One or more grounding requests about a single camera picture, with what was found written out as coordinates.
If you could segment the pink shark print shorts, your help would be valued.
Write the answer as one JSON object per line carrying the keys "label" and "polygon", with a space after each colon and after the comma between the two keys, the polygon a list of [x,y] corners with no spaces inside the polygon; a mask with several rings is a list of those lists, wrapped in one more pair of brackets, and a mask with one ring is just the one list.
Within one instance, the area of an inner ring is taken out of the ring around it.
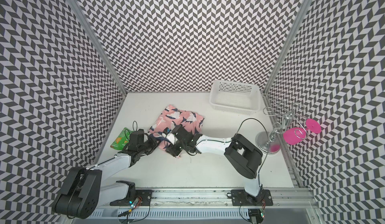
{"label": "pink shark print shorts", "polygon": [[171,147],[171,143],[163,136],[165,129],[173,130],[181,124],[187,132],[198,134],[202,131],[204,119],[197,112],[180,110],[172,105],[168,105],[150,127],[148,133],[159,140],[160,144],[158,147],[162,151],[167,152],[167,148]]}

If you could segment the white perforated plastic basket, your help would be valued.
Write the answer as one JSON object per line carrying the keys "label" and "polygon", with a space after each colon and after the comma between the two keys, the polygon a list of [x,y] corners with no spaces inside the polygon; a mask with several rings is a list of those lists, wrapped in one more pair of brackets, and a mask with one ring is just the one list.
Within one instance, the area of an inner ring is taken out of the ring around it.
{"label": "white perforated plastic basket", "polygon": [[252,115],[261,110],[262,95],[258,85],[215,80],[209,103],[215,110]]}

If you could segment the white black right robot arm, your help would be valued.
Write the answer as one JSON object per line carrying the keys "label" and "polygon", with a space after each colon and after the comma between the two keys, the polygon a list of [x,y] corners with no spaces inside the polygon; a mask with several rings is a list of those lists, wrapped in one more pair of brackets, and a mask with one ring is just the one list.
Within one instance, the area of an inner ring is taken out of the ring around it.
{"label": "white black right robot arm", "polygon": [[174,157],[183,150],[189,155],[211,153],[224,156],[246,179],[244,191],[254,198],[261,194],[260,171],[267,156],[239,132],[230,138],[213,138],[188,132],[180,124],[172,130],[166,128],[161,136],[166,141],[166,152]]}

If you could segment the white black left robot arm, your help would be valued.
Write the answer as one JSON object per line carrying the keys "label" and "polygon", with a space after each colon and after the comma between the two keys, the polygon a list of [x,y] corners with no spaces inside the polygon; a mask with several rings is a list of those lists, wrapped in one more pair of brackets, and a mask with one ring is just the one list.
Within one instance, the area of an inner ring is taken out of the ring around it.
{"label": "white black left robot arm", "polygon": [[160,141],[139,129],[130,134],[129,142],[112,158],[88,166],[73,167],[52,204],[52,212],[69,219],[88,218],[98,207],[115,203],[135,208],[141,198],[135,183],[120,180],[102,186],[113,175],[134,166],[142,156],[152,154]]}

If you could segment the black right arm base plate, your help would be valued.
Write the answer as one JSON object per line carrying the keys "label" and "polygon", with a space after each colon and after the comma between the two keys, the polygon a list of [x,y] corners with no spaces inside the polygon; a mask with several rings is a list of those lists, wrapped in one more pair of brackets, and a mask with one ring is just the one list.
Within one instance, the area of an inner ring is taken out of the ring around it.
{"label": "black right arm base plate", "polygon": [[230,196],[233,206],[256,206],[256,207],[270,207],[273,206],[273,199],[270,190],[261,189],[259,194],[254,197],[244,190],[231,190]]}

